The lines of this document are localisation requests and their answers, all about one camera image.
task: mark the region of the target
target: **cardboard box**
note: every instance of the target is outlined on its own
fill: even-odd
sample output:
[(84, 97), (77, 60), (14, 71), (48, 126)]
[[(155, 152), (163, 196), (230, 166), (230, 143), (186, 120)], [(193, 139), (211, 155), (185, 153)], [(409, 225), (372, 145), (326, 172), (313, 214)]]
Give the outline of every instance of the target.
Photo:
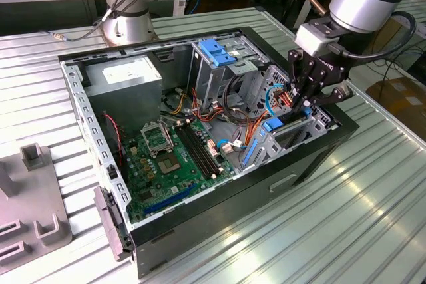
[(367, 89), (367, 94), (426, 141), (426, 92), (409, 78), (386, 80), (380, 100), (379, 81)]

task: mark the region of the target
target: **metal bracket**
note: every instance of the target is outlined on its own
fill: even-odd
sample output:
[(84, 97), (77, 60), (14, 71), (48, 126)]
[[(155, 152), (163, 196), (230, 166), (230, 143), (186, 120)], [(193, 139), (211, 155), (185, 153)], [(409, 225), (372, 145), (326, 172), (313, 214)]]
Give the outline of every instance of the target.
[(105, 229), (106, 237), (112, 249), (112, 254), (116, 261), (122, 261), (132, 255), (133, 245), (130, 238), (124, 238), (118, 230), (119, 225), (123, 224), (118, 207), (112, 202), (111, 194), (97, 186), (95, 189), (95, 205), (101, 217), (102, 225)]

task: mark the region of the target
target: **black hose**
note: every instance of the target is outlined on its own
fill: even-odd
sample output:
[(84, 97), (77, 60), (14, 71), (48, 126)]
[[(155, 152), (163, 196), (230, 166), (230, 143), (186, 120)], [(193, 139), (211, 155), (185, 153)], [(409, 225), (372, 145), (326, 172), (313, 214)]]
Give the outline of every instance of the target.
[(414, 35), (416, 28), (417, 28), (416, 20), (411, 14), (406, 13), (405, 11), (395, 11), (394, 13), (392, 13), (391, 17), (394, 17), (394, 16), (400, 16), (400, 17), (406, 18), (409, 21), (410, 28), (406, 32), (404, 37), (401, 39), (401, 42), (398, 45), (395, 45), (393, 48), (390, 48), (390, 49), (387, 49), (387, 50), (384, 50), (384, 51), (380, 51), (378, 53), (367, 54), (367, 55), (359, 55), (359, 54), (356, 54), (356, 53), (350, 53), (346, 49), (342, 49), (342, 48), (336, 46), (336, 44), (333, 44), (333, 43), (330, 43), (328, 45), (328, 48), (333, 53), (335, 53), (337, 55), (347, 57), (347, 58), (352, 58), (352, 59), (377, 60), (377, 59), (383, 58), (387, 55), (390, 55), (391, 53), (394, 53), (395, 51), (399, 50), (404, 45), (406, 45), (410, 41), (412, 36)]

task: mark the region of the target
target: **blue pcie slot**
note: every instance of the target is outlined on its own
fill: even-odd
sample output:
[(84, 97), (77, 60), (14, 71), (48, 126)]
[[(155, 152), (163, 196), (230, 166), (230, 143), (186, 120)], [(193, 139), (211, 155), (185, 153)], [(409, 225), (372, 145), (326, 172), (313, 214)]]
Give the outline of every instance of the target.
[(250, 156), (252, 156), (252, 153), (254, 151), (254, 148), (258, 145), (258, 139), (254, 139), (252, 146), (250, 147), (250, 149), (247, 152), (246, 157), (244, 158), (244, 160), (242, 161), (243, 165), (246, 165), (248, 160), (250, 159)]
[(166, 198), (165, 200), (162, 200), (161, 202), (152, 204), (149, 208), (144, 209), (144, 214), (149, 214), (149, 213), (161, 210), (162, 208), (165, 208), (169, 204), (189, 196), (189, 193), (195, 187), (196, 187), (196, 184), (192, 184), (190, 187), (186, 188), (185, 190), (177, 194), (174, 194), (173, 196), (170, 196), (169, 198)]

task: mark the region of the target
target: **chip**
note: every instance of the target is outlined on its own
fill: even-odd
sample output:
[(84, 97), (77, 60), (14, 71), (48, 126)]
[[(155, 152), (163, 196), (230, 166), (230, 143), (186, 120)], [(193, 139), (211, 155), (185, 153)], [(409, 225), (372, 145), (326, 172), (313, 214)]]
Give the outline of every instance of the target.
[(151, 191), (145, 191), (145, 192), (139, 194), (139, 197), (142, 201), (145, 201), (147, 199), (152, 198), (152, 193), (151, 193)]
[(161, 172), (164, 174), (180, 169), (178, 158), (173, 153), (167, 153), (156, 159)]

